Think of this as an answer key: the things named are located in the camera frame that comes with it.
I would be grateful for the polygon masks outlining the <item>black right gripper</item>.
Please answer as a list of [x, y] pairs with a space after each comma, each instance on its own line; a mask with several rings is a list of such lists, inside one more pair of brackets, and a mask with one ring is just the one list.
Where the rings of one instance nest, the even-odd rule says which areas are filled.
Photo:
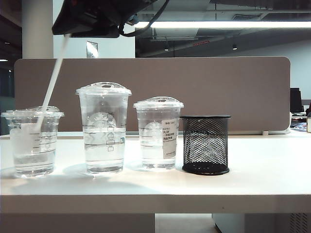
[[[69, 34], [72, 38], [118, 38], [119, 26], [155, 0], [65, 0], [52, 26], [53, 34]], [[92, 17], [105, 28], [92, 29]]]

